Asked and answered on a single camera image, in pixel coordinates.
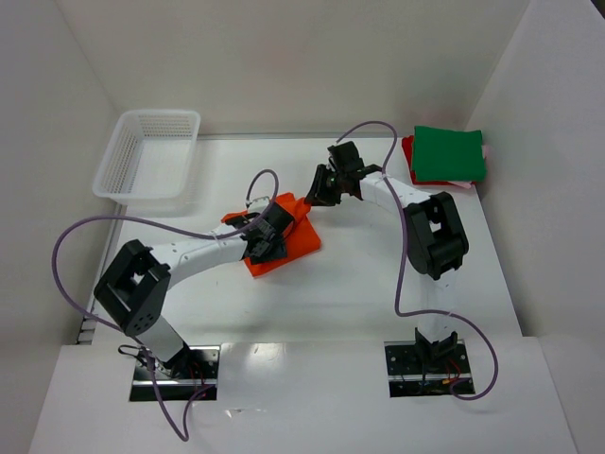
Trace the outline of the orange t shirt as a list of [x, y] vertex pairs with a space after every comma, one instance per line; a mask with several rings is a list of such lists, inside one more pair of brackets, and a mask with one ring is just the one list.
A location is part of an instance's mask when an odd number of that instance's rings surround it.
[[280, 204], [295, 219], [295, 230], [287, 240], [287, 258], [259, 265], [252, 265], [249, 258], [243, 257], [243, 260], [253, 277], [265, 275], [294, 260], [314, 253], [318, 251], [321, 246], [320, 237], [308, 218], [311, 206], [306, 204], [303, 198], [296, 199], [293, 193], [286, 192], [278, 195], [275, 202]]

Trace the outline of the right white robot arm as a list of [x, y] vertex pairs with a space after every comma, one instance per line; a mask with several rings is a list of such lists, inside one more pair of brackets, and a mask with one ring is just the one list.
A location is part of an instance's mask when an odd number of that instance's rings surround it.
[[328, 163], [317, 166], [305, 202], [335, 206], [344, 194], [380, 206], [400, 218], [406, 238], [403, 264], [422, 277], [427, 319], [415, 328], [416, 355], [424, 365], [453, 354], [458, 334], [448, 317], [456, 307], [456, 281], [469, 242], [453, 197], [430, 194], [402, 183], [378, 165], [367, 166], [352, 142], [328, 148]]

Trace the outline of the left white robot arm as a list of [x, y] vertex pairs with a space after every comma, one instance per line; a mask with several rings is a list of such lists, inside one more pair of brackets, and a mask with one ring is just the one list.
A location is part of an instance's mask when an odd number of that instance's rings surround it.
[[181, 378], [197, 359], [162, 315], [167, 292], [220, 265], [286, 258], [285, 239], [294, 226], [294, 216], [275, 203], [265, 214], [229, 218], [201, 238], [153, 247], [131, 240], [100, 277], [94, 296], [119, 330], [146, 347], [166, 375]]

